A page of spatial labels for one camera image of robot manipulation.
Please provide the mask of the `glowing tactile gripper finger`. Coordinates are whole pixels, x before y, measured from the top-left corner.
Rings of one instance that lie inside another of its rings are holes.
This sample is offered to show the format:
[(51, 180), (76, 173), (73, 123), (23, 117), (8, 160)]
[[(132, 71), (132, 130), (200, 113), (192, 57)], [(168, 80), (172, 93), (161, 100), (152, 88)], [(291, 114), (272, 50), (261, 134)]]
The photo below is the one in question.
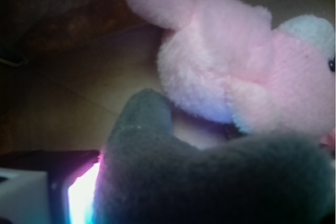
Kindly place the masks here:
[(1, 155), (1, 223), (93, 223), (99, 151)]

